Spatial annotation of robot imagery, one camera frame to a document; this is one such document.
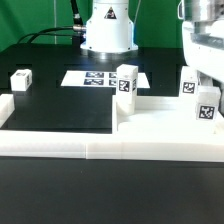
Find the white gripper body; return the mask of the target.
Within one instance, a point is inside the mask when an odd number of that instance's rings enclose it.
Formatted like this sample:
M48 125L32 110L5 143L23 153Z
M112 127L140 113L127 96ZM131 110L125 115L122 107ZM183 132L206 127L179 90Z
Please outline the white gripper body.
M182 24L186 64L224 83L224 21L215 21L206 33L195 33L192 22Z

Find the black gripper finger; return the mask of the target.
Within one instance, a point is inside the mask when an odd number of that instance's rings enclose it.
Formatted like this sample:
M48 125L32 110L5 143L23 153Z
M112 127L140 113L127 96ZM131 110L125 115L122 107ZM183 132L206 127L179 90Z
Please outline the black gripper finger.
M213 87L213 79L202 72L198 72L198 85L200 87Z

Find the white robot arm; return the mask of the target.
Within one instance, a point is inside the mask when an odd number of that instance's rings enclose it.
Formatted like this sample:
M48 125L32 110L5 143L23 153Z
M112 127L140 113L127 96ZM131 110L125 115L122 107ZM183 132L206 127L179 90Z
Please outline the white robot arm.
M138 50L129 0L93 0L86 23L85 53L124 54ZM178 18L186 64L224 84L224 0L180 0Z

